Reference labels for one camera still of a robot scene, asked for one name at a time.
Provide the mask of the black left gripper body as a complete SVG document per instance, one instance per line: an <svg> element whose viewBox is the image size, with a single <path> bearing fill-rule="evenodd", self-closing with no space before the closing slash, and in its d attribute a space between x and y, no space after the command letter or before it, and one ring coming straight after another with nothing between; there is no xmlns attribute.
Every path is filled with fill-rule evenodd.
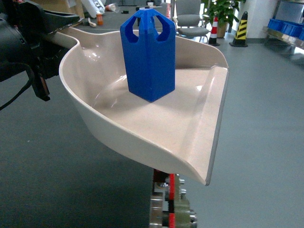
<svg viewBox="0 0 304 228"><path fill-rule="evenodd" d="M21 72L29 80L11 99L14 101L32 87L43 101L50 100L46 79L57 76L68 49L46 40L44 9L30 0L0 2L0 80Z"/></svg>

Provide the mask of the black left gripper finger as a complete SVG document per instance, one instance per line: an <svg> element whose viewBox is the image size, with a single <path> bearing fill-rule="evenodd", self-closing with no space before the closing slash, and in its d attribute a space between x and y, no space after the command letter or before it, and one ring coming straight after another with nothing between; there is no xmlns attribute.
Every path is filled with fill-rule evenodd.
<svg viewBox="0 0 304 228"><path fill-rule="evenodd" d="M80 17L76 14L44 10L43 24L46 33L52 33L76 24Z"/></svg>

